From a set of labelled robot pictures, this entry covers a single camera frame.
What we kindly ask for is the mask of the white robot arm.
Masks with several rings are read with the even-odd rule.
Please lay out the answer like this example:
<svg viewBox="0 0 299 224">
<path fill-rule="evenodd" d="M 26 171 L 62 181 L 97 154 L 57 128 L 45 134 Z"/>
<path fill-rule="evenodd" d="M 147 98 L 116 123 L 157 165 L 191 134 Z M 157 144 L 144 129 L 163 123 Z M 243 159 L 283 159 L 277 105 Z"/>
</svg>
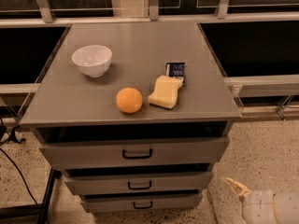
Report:
<svg viewBox="0 0 299 224">
<path fill-rule="evenodd" d="M 241 202 L 246 224 L 299 224 L 299 192 L 250 190 L 230 177 L 225 180 Z"/>
</svg>

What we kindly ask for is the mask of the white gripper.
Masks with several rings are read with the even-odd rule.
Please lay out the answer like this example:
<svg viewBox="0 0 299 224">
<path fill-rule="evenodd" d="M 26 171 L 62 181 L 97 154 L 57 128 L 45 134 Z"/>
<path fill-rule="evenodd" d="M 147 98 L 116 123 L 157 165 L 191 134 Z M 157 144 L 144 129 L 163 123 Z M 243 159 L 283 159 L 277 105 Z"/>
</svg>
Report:
<svg viewBox="0 0 299 224">
<path fill-rule="evenodd" d="M 271 190 L 251 191 L 242 183 L 225 178 L 227 184 L 234 190 L 238 200 L 242 203 L 242 217 L 246 224 L 276 224 Z"/>
</svg>

